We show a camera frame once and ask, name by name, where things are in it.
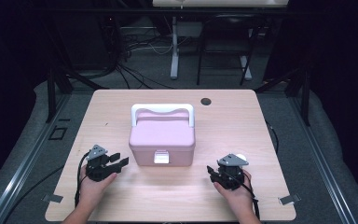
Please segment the table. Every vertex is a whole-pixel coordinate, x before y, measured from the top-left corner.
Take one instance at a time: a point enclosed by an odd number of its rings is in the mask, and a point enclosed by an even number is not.
[[[153,0],[154,7],[257,7],[285,8],[289,0]],[[171,79],[177,79],[179,66],[179,49],[177,48],[177,22],[172,18],[172,63]],[[246,57],[241,57],[241,65],[246,65]],[[245,80],[252,80],[250,69],[245,73]]]
[[[212,103],[203,105],[200,100]],[[138,166],[129,148],[131,106],[136,103],[192,104],[195,109],[196,148],[188,167]],[[94,92],[76,140],[50,203],[49,221],[64,220],[74,209],[76,169],[82,156],[98,144],[108,155],[130,157],[109,186],[94,221],[191,222],[235,221],[226,200],[215,190],[206,166],[228,153],[243,154],[250,163],[255,195],[264,221],[292,220],[292,204],[278,198],[289,195],[281,166],[270,140],[256,95],[249,90],[102,90]]]

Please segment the white handle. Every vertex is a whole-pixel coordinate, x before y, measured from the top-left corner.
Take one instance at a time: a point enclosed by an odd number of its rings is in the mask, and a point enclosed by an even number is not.
[[[136,111],[148,109],[158,113],[168,113],[176,109],[186,109],[188,111],[188,126],[194,127],[194,107],[190,104],[136,104],[131,108],[132,127],[136,126]]]

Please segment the pink storage box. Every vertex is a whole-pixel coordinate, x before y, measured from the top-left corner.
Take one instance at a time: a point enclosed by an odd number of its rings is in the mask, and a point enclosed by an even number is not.
[[[136,104],[131,122],[129,145],[138,165],[191,165],[196,146],[192,105]]]

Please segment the white latch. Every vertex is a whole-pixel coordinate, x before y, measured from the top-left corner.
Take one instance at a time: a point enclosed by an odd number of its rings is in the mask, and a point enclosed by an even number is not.
[[[170,163],[170,154],[167,150],[157,150],[155,152],[155,163],[168,164]]]

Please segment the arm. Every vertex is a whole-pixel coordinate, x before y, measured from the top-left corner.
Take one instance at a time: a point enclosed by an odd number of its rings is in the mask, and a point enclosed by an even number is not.
[[[249,179],[245,177],[245,186],[250,187],[250,179],[251,175],[243,170]],[[239,187],[235,190],[224,189],[219,183],[214,182],[214,187],[217,191],[225,197],[230,206],[232,212],[237,217],[240,224],[260,224],[260,220],[258,220],[257,216],[253,210],[253,201],[251,194],[244,187]]]
[[[83,166],[80,173],[80,179],[86,176],[86,166]],[[84,178],[81,183],[80,200],[75,210],[63,221],[69,223],[87,223],[92,211],[98,206],[103,197],[106,188],[115,180],[116,173],[111,174],[100,182]]]

